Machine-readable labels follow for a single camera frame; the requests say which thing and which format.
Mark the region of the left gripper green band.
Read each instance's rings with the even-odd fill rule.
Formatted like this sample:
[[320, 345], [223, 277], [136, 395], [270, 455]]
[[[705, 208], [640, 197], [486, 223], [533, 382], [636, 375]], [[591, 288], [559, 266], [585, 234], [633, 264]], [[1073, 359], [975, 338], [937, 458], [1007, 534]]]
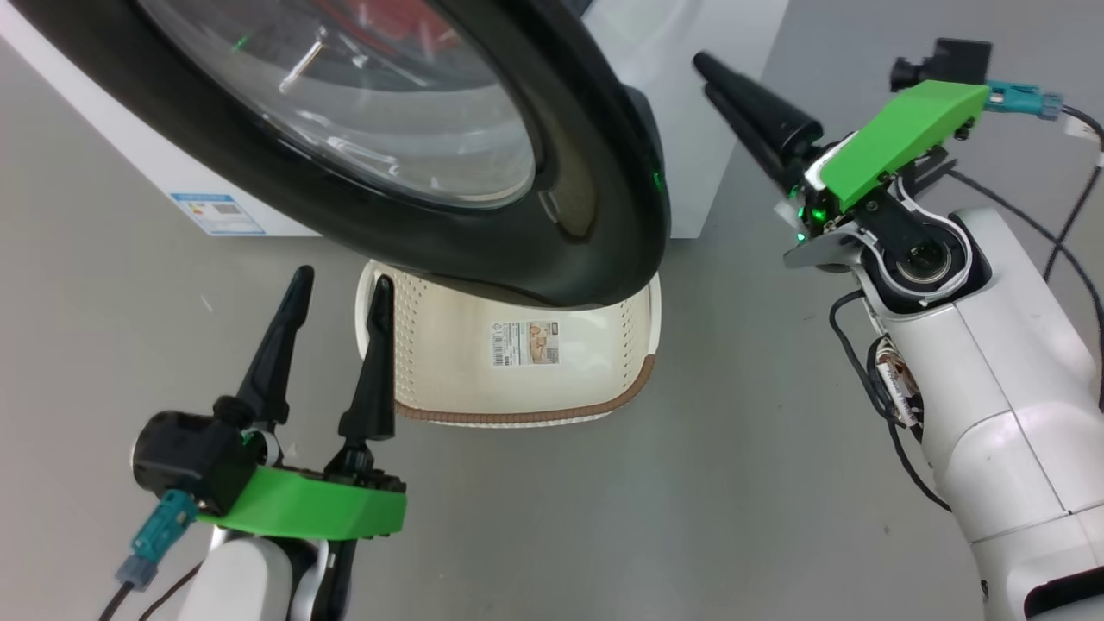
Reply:
[[[217, 420], [238, 430], [256, 427], [267, 431], [287, 422], [293, 347], [309, 313], [314, 278], [311, 265], [301, 265], [293, 273], [237, 393], [217, 397]], [[367, 352], [354, 400], [338, 425], [343, 445], [327, 465], [327, 475], [370, 475], [373, 455], [369, 443], [394, 438], [394, 298], [392, 280], [379, 276], [362, 323]], [[202, 512], [198, 520], [261, 537], [359, 540], [402, 530], [406, 508], [403, 492], [327, 482], [291, 469], [259, 467], [231, 511], [223, 516]]]

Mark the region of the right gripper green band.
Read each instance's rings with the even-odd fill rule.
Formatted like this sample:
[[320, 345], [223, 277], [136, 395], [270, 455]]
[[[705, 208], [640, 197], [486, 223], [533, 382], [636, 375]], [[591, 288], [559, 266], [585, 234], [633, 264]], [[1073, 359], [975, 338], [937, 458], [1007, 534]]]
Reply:
[[769, 181], [795, 220], [793, 267], [860, 262], [887, 271], [963, 271], [969, 241], [954, 223], [926, 215], [907, 197], [916, 161], [968, 133], [981, 114], [979, 85], [924, 81], [896, 95], [875, 117], [822, 146], [822, 126], [754, 78], [707, 52], [693, 56], [703, 94]]

